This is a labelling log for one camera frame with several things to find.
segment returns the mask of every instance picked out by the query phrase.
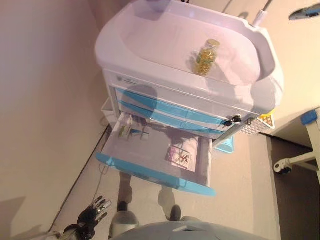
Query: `drawer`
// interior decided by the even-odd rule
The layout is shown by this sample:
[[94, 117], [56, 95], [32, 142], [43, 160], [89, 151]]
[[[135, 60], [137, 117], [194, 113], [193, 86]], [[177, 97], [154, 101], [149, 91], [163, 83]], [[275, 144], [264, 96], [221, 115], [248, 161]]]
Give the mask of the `drawer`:
[[103, 70], [103, 74], [105, 79], [107, 79], [106, 84], [112, 88], [124, 89], [175, 106], [195, 110], [208, 116], [218, 117], [222, 120], [228, 120], [229, 117], [234, 115], [241, 115], [242, 121], [245, 122], [249, 118], [257, 118], [259, 116], [258, 114], [233, 107], [232, 104], [226, 105], [213, 101], [210, 97], [208, 99], [197, 97], [167, 86], [156, 83], [150, 84], [150, 82], [143, 79], [105, 69]]
[[156, 111], [149, 111], [144, 108], [129, 104], [124, 101], [118, 101], [119, 110], [125, 113], [129, 113], [132, 115], [136, 115], [142, 118], [150, 119], [156, 121], [160, 124], [164, 124], [166, 126], [177, 128], [186, 132], [190, 132], [202, 137], [218, 139], [224, 132], [210, 129], [207, 127], [203, 127], [200, 125], [196, 125], [187, 121], [182, 121], [174, 117], [170, 117], [167, 115], [163, 115]]
[[[96, 158], [108, 166], [138, 178], [177, 190], [214, 196], [210, 188], [212, 140], [176, 128], [155, 123], [146, 123], [144, 118], [133, 117], [133, 124], [140, 119], [148, 126], [148, 138], [132, 134], [129, 138], [119, 137], [122, 126], [132, 119], [122, 113], [103, 150]], [[178, 167], [168, 160], [172, 145], [189, 144], [192, 158], [187, 168]]]
[[211, 116], [199, 111], [192, 110], [190, 108], [178, 106], [169, 102], [147, 97], [128, 90], [116, 88], [115, 93], [119, 101], [129, 103], [152, 112], [167, 115], [169, 117], [173, 117], [205, 128], [226, 132], [233, 126], [224, 126], [226, 120], [217, 116]]

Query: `beige wall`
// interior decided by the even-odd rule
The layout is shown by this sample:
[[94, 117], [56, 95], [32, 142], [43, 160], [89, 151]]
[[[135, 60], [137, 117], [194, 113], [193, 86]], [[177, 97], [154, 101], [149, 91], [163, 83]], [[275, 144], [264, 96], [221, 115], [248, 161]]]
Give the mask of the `beige wall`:
[[[190, 0], [192, 4], [226, 13], [247, 17], [252, 23], [259, 9], [267, 0]], [[281, 63], [285, 90], [282, 102], [274, 116], [276, 130], [267, 133], [309, 145], [306, 129], [295, 120], [308, 110], [320, 106], [319, 53], [320, 17], [308, 20], [289, 21], [288, 16], [297, 9], [309, 7], [318, 0], [274, 0], [268, 16], [261, 24], [271, 36]]]
[[0, 239], [7, 240], [49, 230], [105, 129], [107, 93], [87, 0], [2, 0], [0, 33]]

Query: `glass bottle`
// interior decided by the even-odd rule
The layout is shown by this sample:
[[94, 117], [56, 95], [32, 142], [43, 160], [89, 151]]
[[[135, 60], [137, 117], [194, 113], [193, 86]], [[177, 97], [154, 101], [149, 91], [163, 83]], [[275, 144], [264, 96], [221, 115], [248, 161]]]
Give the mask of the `glass bottle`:
[[214, 39], [208, 39], [205, 46], [201, 49], [194, 66], [194, 73], [205, 76], [210, 71], [217, 58], [217, 50], [220, 42]]

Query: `cable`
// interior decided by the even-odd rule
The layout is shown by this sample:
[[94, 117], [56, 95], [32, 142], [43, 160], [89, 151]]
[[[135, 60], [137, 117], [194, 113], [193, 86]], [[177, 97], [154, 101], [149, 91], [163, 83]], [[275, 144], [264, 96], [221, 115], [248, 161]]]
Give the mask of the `cable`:
[[102, 166], [103, 166], [102, 164], [99, 165], [100, 179], [99, 179], [99, 182], [98, 182], [98, 186], [96, 187], [96, 190], [95, 190], [95, 193], [94, 193], [94, 196], [93, 196], [93, 199], [92, 199], [92, 203], [96, 199], [97, 193], [98, 193], [99, 188], [100, 188], [102, 177], [104, 175], [106, 175], [108, 173], [108, 170], [109, 170], [109, 166], [105, 166], [105, 165], [103, 166], [103, 169], [101, 170]]
[[267, 11], [268, 7], [270, 6], [270, 4], [273, 2], [273, 0], [268, 0], [268, 2], [266, 3], [266, 5], [264, 6], [264, 8], [262, 9], [262, 11]]

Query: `robotic hand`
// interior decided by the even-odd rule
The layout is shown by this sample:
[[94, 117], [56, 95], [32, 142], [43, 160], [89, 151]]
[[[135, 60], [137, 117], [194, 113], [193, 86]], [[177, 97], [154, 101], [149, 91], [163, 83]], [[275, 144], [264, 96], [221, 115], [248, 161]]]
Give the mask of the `robotic hand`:
[[96, 234], [95, 227], [108, 213], [104, 212], [111, 205], [99, 196], [83, 212], [80, 213], [77, 223], [69, 225], [63, 232], [62, 240], [90, 240]]

